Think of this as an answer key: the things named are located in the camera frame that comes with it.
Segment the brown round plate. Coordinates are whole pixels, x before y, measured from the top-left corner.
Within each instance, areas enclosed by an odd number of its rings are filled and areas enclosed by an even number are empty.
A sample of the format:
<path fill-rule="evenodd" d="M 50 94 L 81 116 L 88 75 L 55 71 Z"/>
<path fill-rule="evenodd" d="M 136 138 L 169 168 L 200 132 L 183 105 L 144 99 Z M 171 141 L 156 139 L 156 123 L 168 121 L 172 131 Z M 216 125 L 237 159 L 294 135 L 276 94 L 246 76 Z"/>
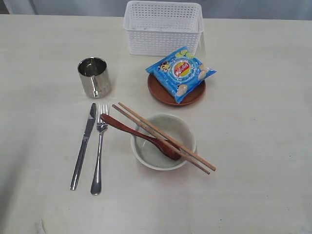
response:
<path fill-rule="evenodd" d="M 205 81 L 201 82 L 199 86 L 194 88 L 181 103 L 176 103 L 175 99 L 168 93 L 168 91 L 160 84 L 154 75 L 148 75 L 148 89 L 151 95 L 158 101 L 170 106 L 186 106 L 200 100 L 206 92 Z"/>

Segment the dark red wooden spoon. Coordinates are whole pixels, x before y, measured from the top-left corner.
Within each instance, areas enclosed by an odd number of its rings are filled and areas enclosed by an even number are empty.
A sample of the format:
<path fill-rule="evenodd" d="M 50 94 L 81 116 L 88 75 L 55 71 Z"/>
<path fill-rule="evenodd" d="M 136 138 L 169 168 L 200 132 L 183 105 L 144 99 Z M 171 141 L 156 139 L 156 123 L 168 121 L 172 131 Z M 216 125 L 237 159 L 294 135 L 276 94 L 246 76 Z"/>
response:
<path fill-rule="evenodd" d="M 118 120 L 114 119 L 113 117 L 109 116 L 108 114 L 101 114 L 100 118 L 105 123 L 109 124 L 110 126 L 116 128 L 116 129 L 119 129 L 123 132 L 127 132 L 127 133 L 130 133 L 136 137 L 140 137 L 142 139 L 147 140 L 148 142 L 155 145 L 165 156 L 167 156 L 168 158 L 170 158 L 172 160 L 178 160 L 181 158 L 181 156 L 178 153 L 176 153 L 172 148 L 165 145 L 164 143 L 162 143 L 157 138 L 147 136 L 147 135 L 140 133 L 134 129 L 131 129 L 131 128 L 127 127 L 126 125 L 122 124 L 121 122 L 119 122 Z"/>

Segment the wooden chopstick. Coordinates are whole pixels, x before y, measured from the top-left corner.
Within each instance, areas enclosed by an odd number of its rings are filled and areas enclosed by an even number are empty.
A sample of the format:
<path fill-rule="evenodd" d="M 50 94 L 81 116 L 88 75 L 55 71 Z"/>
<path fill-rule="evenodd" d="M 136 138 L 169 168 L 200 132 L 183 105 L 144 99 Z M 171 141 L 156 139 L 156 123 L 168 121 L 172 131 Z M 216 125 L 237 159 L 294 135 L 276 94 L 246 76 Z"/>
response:
<path fill-rule="evenodd" d="M 186 161 L 190 162 L 197 168 L 199 168 L 201 171 L 203 171 L 206 174 L 210 174 L 210 172 L 205 169 L 207 166 L 202 164 L 200 161 L 198 161 L 196 158 L 193 158 L 191 155 L 187 154 L 187 152 L 180 149 L 177 145 L 170 142 L 168 139 L 160 135 L 159 133 L 155 132 L 153 129 L 151 129 L 148 125 L 146 125 L 144 122 L 141 122 L 138 118 L 136 118 L 134 115 L 129 113 L 127 110 L 122 108 L 119 104 L 115 105 L 113 104 L 112 107 L 122 113 L 124 116 L 126 116 L 128 119 L 130 119 L 132 122 L 134 122 L 138 127 L 144 129 L 146 132 L 150 133 L 154 138 L 159 139 L 162 143 L 172 148 L 176 153 L 178 153 L 181 158 L 185 159 Z"/>
<path fill-rule="evenodd" d="M 189 150 L 187 147 L 185 147 L 182 143 L 178 142 L 176 139 L 172 138 L 171 136 L 169 136 L 167 133 L 165 133 L 164 131 L 162 131 L 161 129 L 159 129 L 158 127 L 156 127 L 155 125 L 153 125 L 151 122 L 149 122 L 148 120 L 146 120 L 145 118 L 143 118 L 142 116 L 140 116 L 138 113 L 134 112 L 133 110 L 131 110 L 129 107 L 127 107 L 126 105 L 124 105 L 121 102 L 118 102 L 118 104 L 124 108 L 125 110 L 127 110 L 129 113 L 131 113 L 132 115 L 134 115 L 136 118 L 138 118 L 141 122 L 144 122 L 146 125 L 148 125 L 151 129 L 153 129 L 155 132 L 159 133 L 160 135 L 162 135 L 163 137 L 165 137 L 166 139 L 168 139 L 170 142 L 174 143 L 175 145 L 177 145 L 180 149 L 182 149 L 183 151 L 187 152 L 187 154 L 191 155 L 193 158 L 196 158 L 198 161 L 200 161 L 202 164 L 204 164 L 205 166 L 207 166 L 208 168 L 210 168 L 213 171 L 216 171 L 216 167 L 214 165 L 212 165 L 211 163 L 209 163 L 208 161 L 206 161 L 205 159 L 203 159 L 202 157 L 200 157 L 199 155 L 197 155 L 196 153 L 194 153 L 193 151 Z"/>

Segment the blue chips bag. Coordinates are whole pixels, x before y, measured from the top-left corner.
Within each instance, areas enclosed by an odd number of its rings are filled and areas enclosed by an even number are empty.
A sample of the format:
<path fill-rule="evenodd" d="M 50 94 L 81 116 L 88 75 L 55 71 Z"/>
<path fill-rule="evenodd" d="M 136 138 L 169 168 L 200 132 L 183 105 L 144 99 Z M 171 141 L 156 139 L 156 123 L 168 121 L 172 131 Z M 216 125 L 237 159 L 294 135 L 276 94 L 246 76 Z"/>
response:
<path fill-rule="evenodd" d="M 216 73 L 189 52 L 186 46 L 146 68 L 146 72 L 154 75 L 178 104 L 207 77 Z"/>

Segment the silver table knife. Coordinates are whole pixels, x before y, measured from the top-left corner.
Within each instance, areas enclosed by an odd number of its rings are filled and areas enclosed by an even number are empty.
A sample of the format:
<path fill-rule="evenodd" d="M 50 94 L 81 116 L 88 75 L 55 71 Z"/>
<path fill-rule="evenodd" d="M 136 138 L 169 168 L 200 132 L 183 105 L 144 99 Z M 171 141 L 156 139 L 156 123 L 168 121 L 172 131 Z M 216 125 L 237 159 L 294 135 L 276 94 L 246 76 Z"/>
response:
<path fill-rule="evenodd" d="M 83 134 L 78 158 L 76 161 L 73 177 L 71 180 L 70 190 L 72 190 L 72 191 L 74 191 L 78 185 L 79 176 L 81 173 L 83 160 L 84 160 L 84 156 L 85 156 L 85 152 L 86 152 L 86 148 L 87 148 L 87 143 L 88 143 L 89 137 L 91 135 L 91 132 L 93 130 L 93 127 L 94 127 L 94 124 L 96 121 L 96 117 L 97 117 L 97 105 L 95 103 L 92 103 L 90 113 L 88 115 L 85 131 Z"/>

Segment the white perforated plastic basket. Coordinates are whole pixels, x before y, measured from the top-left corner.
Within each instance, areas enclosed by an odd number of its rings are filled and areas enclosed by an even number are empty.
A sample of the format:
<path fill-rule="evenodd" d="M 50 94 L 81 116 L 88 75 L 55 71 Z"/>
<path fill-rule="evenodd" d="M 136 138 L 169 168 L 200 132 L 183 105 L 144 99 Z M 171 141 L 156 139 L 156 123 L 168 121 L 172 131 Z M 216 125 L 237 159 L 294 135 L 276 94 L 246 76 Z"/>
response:
<path fill-rule="evenodd" d="M 123 28 L 132 55 L 165 57 L 183 46 L 195 54 L 204 31 L 202 7 L 194 2 L 131 0 Z"/>

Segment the silver fork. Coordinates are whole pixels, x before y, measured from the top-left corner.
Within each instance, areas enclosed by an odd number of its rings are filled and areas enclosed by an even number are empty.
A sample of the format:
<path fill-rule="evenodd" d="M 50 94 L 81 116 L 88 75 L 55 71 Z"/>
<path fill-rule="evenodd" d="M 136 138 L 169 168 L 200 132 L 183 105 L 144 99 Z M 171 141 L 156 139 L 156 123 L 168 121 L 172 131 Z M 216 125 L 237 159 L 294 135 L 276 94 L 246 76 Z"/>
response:
<path fill-rule="evenodd" d="M 109 107 L 107 104 L 98 105 L 98 116 L 96 129 L 99 133 L 98 139 L 98 149 L 97 149 L 97 160 L 94 171 L 94 176 L 91 185 L 91 194 L 98 195 L 101 193 L 101 153 L 102 153 L 102 144 L 103 144 L 103 134 L 108 129 L 108 124 L 101 119 L 102 114 L 109 114 Z"/>

